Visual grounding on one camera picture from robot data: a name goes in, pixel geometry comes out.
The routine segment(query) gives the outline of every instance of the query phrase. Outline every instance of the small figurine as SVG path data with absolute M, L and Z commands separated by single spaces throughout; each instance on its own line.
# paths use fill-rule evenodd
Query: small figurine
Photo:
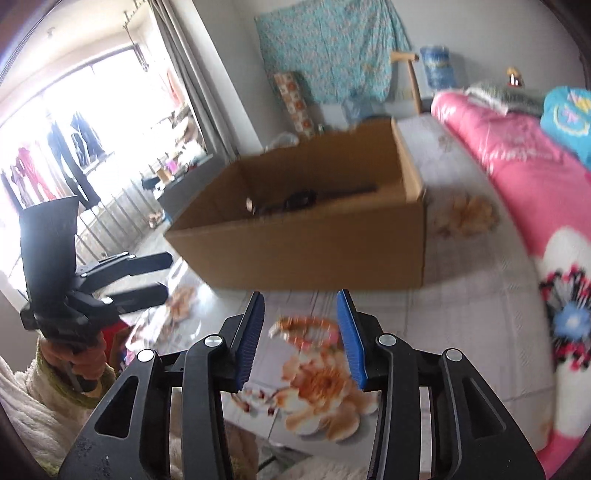
M 510 87 L 523 87 L 523 77 L 521 76 L 521 72 L 516 69 L 515 67 L 509 67 L 507 69 L 507 75 L 509 76 L 509 85 Z

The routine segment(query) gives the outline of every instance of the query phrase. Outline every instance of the curtain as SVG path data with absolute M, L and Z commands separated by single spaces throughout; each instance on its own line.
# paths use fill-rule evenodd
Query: curtain
M 230 129 L 187 42 L 170 0 L 148 0 L 148 3 L 154 12 L 174 69 L 187 89 L 190 107 L 201 127 L 207 152 L 219 154 L 228 162 L 235 160 L 236 150 Z

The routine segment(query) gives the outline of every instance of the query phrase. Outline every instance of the pink floral bedspread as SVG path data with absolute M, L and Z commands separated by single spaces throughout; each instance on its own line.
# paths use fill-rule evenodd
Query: pink floral bedspread
M 540 275 L 557 365 L 553 432 L 538 453 L 550 478 L 591 424 L 591 172 L 535 117 L 502 116 L 457 92 L 438 94 L 431 113 L 487 172 Z

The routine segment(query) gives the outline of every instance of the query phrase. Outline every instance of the cardboard box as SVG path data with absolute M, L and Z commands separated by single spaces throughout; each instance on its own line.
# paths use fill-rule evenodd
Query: cardboard box
M 372 193 L 253 218 L 304 189 Z M 392 290 L 423 282 L 423 182 L 395 122 L 362 124 L 224 169 L 166 234 L 212 287 Z

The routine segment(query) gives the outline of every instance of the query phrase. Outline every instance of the green cuff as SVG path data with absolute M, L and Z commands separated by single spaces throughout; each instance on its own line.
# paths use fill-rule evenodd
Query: green cuff
M 100 392 L 100 396 L 96 398 L 87 397 L 83 393 L 79 393 L 75 391 L 71 386 L 64 383 L 61 378 L 55 373 L 54 369 L 51 367 L 50 364 L 47 363 L 47 360 L 43 358 L 41 354 L 41 350 L 39 348 L 39 344 L 37 344 L 37 368 L 39 371 L 45 375 L 48 379 L 49 384 L 65 399 L 69 400 L 74 405 L 79 407 L 88 408 L 89 410 L 95 408 L 101 399 L 105 396 L 107 391 L 113 386 L 115 383 L 115 372 L 113 369 L 107 365 L 105 368 L 105 373 L 100 378 L 100 386 L 102 387 L 102 391 Z

